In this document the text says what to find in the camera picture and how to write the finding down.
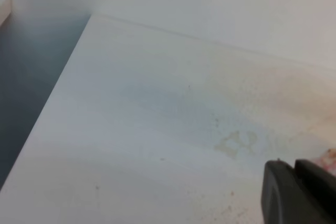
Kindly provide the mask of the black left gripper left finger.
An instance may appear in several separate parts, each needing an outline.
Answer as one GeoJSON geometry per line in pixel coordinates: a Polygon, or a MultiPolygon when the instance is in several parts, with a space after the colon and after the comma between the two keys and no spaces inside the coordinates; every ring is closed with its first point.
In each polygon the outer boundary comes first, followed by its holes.
{"type": "Polygon", "coordinates": [[[267,161],[261,191],[264,223],[331,223],[331,217],[284,161],[267,161]]]}

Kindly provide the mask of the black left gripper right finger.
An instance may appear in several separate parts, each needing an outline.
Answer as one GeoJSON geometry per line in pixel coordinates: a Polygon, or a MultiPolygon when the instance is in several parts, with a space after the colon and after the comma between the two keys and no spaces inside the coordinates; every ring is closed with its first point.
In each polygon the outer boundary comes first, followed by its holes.
{"type": "Polygon", "coordinates": [[[307,159],[297,159],[295,173],[335,223],[335,176],[307,159]]]}

